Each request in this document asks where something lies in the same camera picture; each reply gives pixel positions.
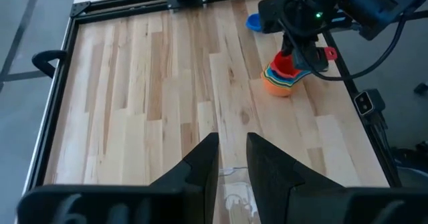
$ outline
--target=gray floor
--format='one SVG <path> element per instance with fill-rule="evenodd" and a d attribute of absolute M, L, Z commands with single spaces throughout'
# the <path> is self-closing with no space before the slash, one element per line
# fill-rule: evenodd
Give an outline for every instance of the gray floor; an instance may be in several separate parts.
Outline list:
<path fill-rule="evenodd" d="M 15 33 L 25 28 L 10 74 L 36 70 L 33 54 L 61 48 L 73 0 L 0 0 L 0 69 Z M 50 87 L 47 77 L 5 82 L 0 92 L 0 220 L 12 223 Z"/>
<path fill-rule="evenodd" d="M 60 47 L 72 0 L 0 0 L 0 69 L 7 62 L 17 30 L 19 45 L 11 61 L 10 74 L 33 71 L 34 53 Z M 32 14 L 26 9 L 33 8 Z M 392 146 L 412 148 L 428 140 L 428 99 L 413 94 L 413 88 L 428 80 L 428 19 L 409 22 L 390 58 L 375 72 L 356 80 L 360 90 L 378 88 L 387 103 L 384 111 Z M 359 71 L 373 63 L 388 46 L 396 25 L 388 27 L 372 42 L 357 33 L 334 33 L 348 68 Z M 33 146 L 43 114 L 49 78 L 5 82 L 0 92 L 0 219 L 11 223 L 21 195 Z M 418 179 L 417 185 L 424 180 Z"/>

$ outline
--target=blue object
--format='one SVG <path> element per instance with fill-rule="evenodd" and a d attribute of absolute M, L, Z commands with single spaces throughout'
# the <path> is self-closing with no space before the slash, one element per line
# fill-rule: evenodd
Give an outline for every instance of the blue object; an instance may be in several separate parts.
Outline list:
<path fill-rule="evenodd" d="M 261 32 L 259 13 L 253 13 L 248 16 L 246 26 L 253 31 Z"/>

